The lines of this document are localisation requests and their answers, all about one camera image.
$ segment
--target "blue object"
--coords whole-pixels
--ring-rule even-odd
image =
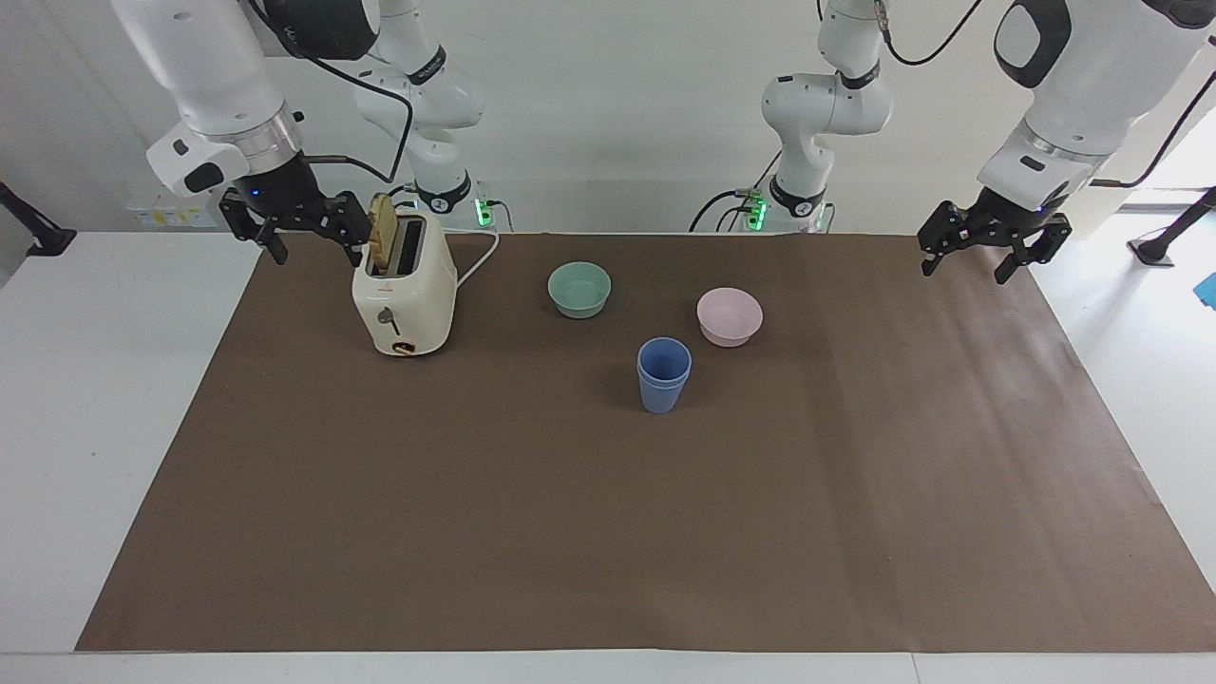
[[[692,352],[671,337],[655,337],[637,352],[637,377],[642,385],[642,405],[652,414],[665,414],[676,407],[680,392],[692,372]]]
[[[1199,295],[1200,302],[1207,304],[1212,309],[1216,309],[1216,273],[1214,273],[1207,280],[1200,282],[1199,287],[1195,287],[1195,295]]]

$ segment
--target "white power cord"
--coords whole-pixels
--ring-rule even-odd
[[[494,245],[490,245],[490,248],[485,252],[485,254],[483,254],[482,258],[478,259],[478,262],[475,264],[473,264],[472,268],[469,268],[467,271],[465,271],[465,275],[460,276],[460,280],[456,281],[456,287],[457,288],[460,288],[460,286],[465,285],[465,281],[468,280],[474,273],[477,273],[477,269],[482,268],[482,264],[484,264],[485,262],[490,260],[490,257],[492,257],[494,253],[499,251],[499,242],[502,241],[502,236],[499,235],[499,230],[497,229],[492,229],[492,230],[467,230],[467,229],[461,229],[461,228],[445,228],[444,232],[457,232],[457,234],[461,234],[461,235],[494,235]]]

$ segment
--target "black cable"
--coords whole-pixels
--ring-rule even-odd
[[[389,176],[387,176],[387,175],[382,174],[381,172],[376,170],[367,162],[361,162],[361,161],[359,161],[359,159],[356,159],[354,157],[347,157],[344,155],[325,155],[325,156],[319,156],[319,157],[304,157],[304,161],[308,162],[310,166],[316,166],[316,164],[350,164],[353,167],[359,167],[359,168],[364,169],[365,172],[375,175],[376,178],[378,178],[383,183],[393,183],[393,180]]]
[[[717,228],[714,229],[714,232],[722,231],[722,225],[726,223],[726,217],[734,214],[734,218],[738,219],[739,214],[745,213],[747,211],[748,209],[745,207],[731,207],[730,209],[726,209],[725,212],[722,212],[722,218],[717,219]],[[726,232],[733,232],[733,231],[734,231],[734,222],[731,222],[731,228]]]
[[[1207,91],[1211,89],[1212,83],[1216,83],[1216,72],[1212,72],[1212,74],[1207,77],[1207,82],[1204,83],[1204,86],[1199,89],[1199,92],[1195,94],[1195,97],[1190,100],[1190,103],[1187,105],[1186,110],[1183,110],[1182,116],[1178,117],[1177,123],[1173,124],[1173,129],[1170,130],[1170,135],[1166,136],[1165,142],[1161,145],[1161,148],[1158,150],[1156,156],[1153,157],[1153,162],[1148,166],[1144,173],[1141,174],[1139,178],[1137,178],[1131,183],[1122,183],[1119,180],[1111,180],[1104,178],[1091,181],[1090,185],[1094,187],[1121,187],[1124,190],[1130,190],[1132,187],[1138,187],[1142,183],[1148,180],[1148,176],[1153,175],[1153,172],[1156,170],[1158,164],[1160,164],[1161,159],[1165,158],[1166,152],[1170,151],[1170,145],[1173,144],[1173,139],[1176,139],[1178,136],[1178,133],[1182,131],[1182,127],[1186,125],[1187,119],[1190,118],[1190,114],[1194,113],[1195,107],[1198,107],[1199,103],[1203,102],[1204,96],[1207,95]]]
[[[950,35],[946,37],[946,40],[936,50],[929,54],[928,57],[923,60],[908,60],[903,55],[900,55],[899,50],[895,49],[895,44],[891,41],[890,27],[886,27],[885,23],[883,23],[882,24],[883,41],[886,43],[886,50],[890,51],[891,56],[895,57],[895,60],[901,65],[908,67],[919,67],[923,65],[928,65],[929,62],[936,60],[939,55],[945,52],[946,47],[950,47],[950,44],[955,41],[955,38],[957,38],[959,32],[963,30],[963,27],[967,26],[967,22],[972,19],[972,16],[975,15],[975,10],[979,10],[984,0],[975,0],[975,2],[972,4],[972,9],[967,10],[967,13],[963,15],[963,18],[958,22],[958,26],[955,27],[955,30],[950,32]]]
[[[490,200],[489,202],[485,203],[485,206],[502,207],[502,209],[507,212],[507,229],[511,230],[511,232],[516,231],[516,219],[511,218],[511,207],[508,207],[506,202],[503,202],[502,200]]]
[[[764,183],[765,178],[767,178],[769,172],[771,172],[772,167],[777,166],[777,161],[781,159],[781,152],[782,152],[781,150],[777,151],[777,156],[773,157],[771,162],[769,162],[769,166],[764,169],[764,173],[760,174],[760,178],[758,178],[756,181],[751,184],[751,190],[759,190],[760,189],[760,184]],[[747,206],[748,206],[748,201],[747,200],[743,200],[742,202],[739,202],[739,208],[741,209],[747,208]],[[734,214],[734,218],[731,219],[731,228],[726,232],[734,232],[734,224],[738,220],[739,220],[739,214]]]
[[[709,202],[705,202],[705,206],[702,207],[699,212],[697,212],[697,218],[692,219],[692,225],[688,226],[688,232],[696,232],[697,231],[697,224],[700,223],[700,219],[703,219],[705,217],[705,213],[709,212],[709,209],[714,204],[721,202],[722,200],[726,200],[727,197],[734,197],[734,190],[727,190],[726,192],[720,192],[720,194],[715,195],[713,200],[710,200]]]
[[[401,141],[398,144],[398,146],[396,146],[396,156],[393,158],[393,170],[390,170],[387,176],[384,174],[379,173],[378,170],[372,169],[370,166],[367,166],[367,164],[365,164],[362,162],[355,163],[358,159],[351,159],[350,162],[340,162],[340,163],[351,163],[353,166],[362,168],[364,170],[368,170],[368,172],[376,174],[376,176],[379,178],[381,180],[383,180],[384,183],[393,183],[394,180],[396,180],[396,172],[400,170],[400,168],[401,168],[401,158],[405,157],[405,142],[410,138],[410,131],[413,130],[413,102],[410,102],[405,97],[402,97],[402,96],[400,96],[396,92],[393,92],[390,90],[384,90],[383,88],[377,88],[377,86],[375,86],[375,85],[372,85],[370,83],[364,83],[362,80],[359,80],[358,78],[355,78],[355,77],[353,77],[353,75],[350,75],[350,74],[348,74],[348,73],[345,73],[343,71],[339,71],[339,69],[337,69],[334,67],[331,67],[330,65],[322,62],[321,60],[317,60],[316,57],[310,57],[310,56],[303,54],[302,51],[298,50],[299,46],[295,45],[295,41],[292,40],[292,38],[289,35],[287,35],[287,33],[283,32],[280,27],[275,26],[274,22],[270,21],[270,17],[266,16],[266,13],[261,10],[261,7],[258,6],[258,4],[254,0],[246,0],[246,2],[253,10],[253,13],[258,16],[258,19],[260,19],[261,23],[264,23],[266,26],[266,28],[270,29],[271,33],[274,33],[276,37],[278,37],[278,39],[285,45],[291,45],[291,46],[295,46],[297,47],[297,49],[292,50],[292,52],[293,52],[293,55],[295,57],[299,57],[302,60],[308,60],[314,66],[316,66],[317,68],[320,68],[321,71],[323,71],[326,73],[330,73],[331,75],[336,75],[336,77],[340,78],[342,80],[345,80],[347,83],[350,83],[350,84],[353,84],[355,86],[362,88],[364,90],[370,90],[371,92],[376,92],[377,95],[383,95],[384,97],[388,97],[390,100],[396,100],[398,102],[405,105],[405,108],[409,112],[409,114],[405,117],[405,128],[401,131]]]

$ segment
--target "green light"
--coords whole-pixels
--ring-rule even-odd
[[[751,209],[751,220],[748,228],[751,230],[764,230],[764,219],[769,215],[769,202],[756,200],[756,206]]]
[[[480,198],[474,198],[473,204],[477,207],[477,222],[482,224],[482,228],[485,228],[491,223],[494,223],[494,214],[490,213],[490,209],[489,207],[485,206],[485,202],[483,202]]]

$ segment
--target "black stand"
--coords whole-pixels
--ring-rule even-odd
[[[0,204],[17,217],[17,220],[34,236],[36,243],[26,252],[27,257],[58,257],[75,239],[74,230],[60,228],[4,183],[0,183]]]
[[[1178,220],[1173,222],[1173,225],[1165,229],[1165,232],[1153,240],[1132,240],[1127,243],[1127,248],[1147,267],[1173,268],[1173,262],[1167,256],[1170,245],[1212,209],[1216,209],[1216,187],[1210,187],[1198,202],[1178,217]]]

